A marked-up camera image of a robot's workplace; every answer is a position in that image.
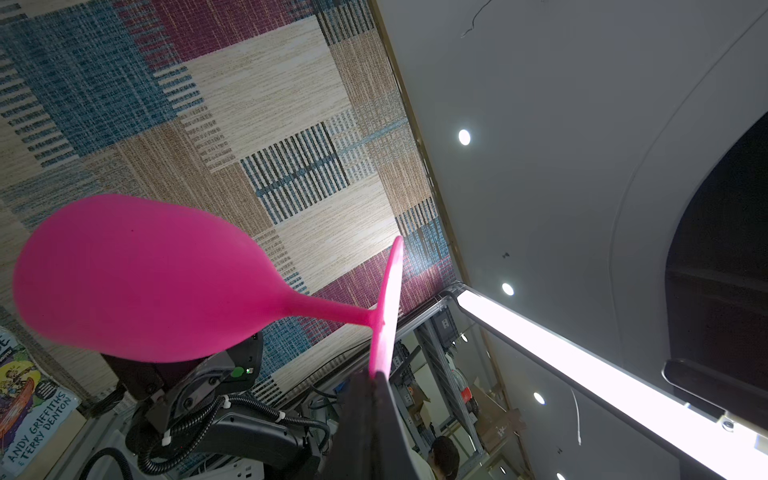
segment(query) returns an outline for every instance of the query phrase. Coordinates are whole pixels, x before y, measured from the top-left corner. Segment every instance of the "book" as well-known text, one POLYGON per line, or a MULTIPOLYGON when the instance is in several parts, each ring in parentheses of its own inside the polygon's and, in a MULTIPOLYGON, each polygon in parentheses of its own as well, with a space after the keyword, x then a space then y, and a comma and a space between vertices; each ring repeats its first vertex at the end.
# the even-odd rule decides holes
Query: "book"
POLYGON ((19 476, 79 404, 0 328, 0 480, 19 476))

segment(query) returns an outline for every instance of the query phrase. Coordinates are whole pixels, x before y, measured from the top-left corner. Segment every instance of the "led light strip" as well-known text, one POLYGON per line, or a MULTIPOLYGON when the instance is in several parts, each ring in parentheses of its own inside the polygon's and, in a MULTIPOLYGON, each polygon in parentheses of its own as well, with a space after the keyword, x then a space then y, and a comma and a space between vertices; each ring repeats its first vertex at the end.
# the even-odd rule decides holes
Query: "led light strip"
POLYGON ((768 455, 682 402, 496 302, 466 290, 458 304, 726 480, 768 478, 768 455))

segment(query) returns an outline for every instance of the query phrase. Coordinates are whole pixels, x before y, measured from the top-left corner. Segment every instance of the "patterned carpet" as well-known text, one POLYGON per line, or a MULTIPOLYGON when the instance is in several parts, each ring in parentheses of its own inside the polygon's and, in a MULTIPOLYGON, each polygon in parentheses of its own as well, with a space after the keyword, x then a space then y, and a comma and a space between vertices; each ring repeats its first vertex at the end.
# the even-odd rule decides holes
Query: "patterned carpet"
MULTIPOLYGON (((398 234, 401 313, 454 279, 365 0, 0 0, 0 115, 0 325, 86 404, 114 375, 28 332, 10 289, 29 234, 79 198, 207 210, 331 300, 373 306, 398 234)), ((367 332, 286 318, 264 335, 256 391, 279 403, 367 332)))

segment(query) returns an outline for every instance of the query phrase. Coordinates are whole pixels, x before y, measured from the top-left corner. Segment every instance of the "person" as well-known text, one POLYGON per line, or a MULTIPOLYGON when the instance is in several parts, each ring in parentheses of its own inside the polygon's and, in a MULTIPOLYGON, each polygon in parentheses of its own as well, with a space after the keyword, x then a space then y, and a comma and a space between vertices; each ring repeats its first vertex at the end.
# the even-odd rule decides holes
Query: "person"
POLYGON ((455 480, 458 475, 458 449, 448 437, 438 437, 432 443, 426 462, 412 449, 411 462, 419 480, 455 480))

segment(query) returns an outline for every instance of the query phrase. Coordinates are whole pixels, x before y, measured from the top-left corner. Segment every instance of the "dark hair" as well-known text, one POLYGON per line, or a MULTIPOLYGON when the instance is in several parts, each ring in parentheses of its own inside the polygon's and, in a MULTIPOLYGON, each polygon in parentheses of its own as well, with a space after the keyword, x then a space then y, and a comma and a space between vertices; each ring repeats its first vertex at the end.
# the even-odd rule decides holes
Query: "dark hair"
POLYGON ((438 437, 432 443, 435 465, 445 475, 445 480, 455 480, 458 475, 458 449, 448 437, 438 437))

